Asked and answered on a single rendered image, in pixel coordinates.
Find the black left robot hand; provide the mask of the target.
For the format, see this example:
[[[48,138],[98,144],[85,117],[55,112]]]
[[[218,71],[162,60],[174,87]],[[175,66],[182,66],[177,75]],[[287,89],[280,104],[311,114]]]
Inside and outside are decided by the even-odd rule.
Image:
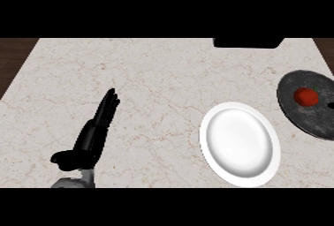
[[[116,89],[112,88],[100,103],[95,117],[83,126],[73,150],[61,151],[51,157],[51,162],[58,164],[63,171],[91,170],[95,167],[104,152],[119,104]]]

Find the white oval plate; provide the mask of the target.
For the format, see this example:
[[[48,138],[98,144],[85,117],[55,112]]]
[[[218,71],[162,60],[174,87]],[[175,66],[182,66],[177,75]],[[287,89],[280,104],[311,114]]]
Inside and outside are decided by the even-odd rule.
[[[206,113],[200,147],[212,170],[240,187],[265,185],[280,168],[282,144],[274,126],[250,105],[224,102]]]

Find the dark grey pan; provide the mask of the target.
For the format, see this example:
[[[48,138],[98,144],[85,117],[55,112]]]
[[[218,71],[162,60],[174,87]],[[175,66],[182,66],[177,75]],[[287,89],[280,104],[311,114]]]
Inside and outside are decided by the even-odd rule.
[[[301,106],[295,94],[299,88],[318,92],[318,104]],[[305,70],[289,72],[279,83],[277,98],[286,117],[295,126],[320,139],[334,140],[334,80]]]

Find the red bell pepper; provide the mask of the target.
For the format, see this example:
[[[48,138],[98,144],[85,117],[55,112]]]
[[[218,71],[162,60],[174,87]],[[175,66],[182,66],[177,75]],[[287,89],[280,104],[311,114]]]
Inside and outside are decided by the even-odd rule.
[[[318,91],[315,89],[301,87],[295,93],[296,103],[304,107],[318,105]]]

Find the black appliance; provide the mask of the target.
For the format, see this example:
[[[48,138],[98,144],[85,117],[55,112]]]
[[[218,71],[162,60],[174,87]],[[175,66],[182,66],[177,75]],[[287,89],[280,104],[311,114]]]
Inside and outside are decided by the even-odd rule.
[[[284,38],[216,38],[216,48],[276,49]]]

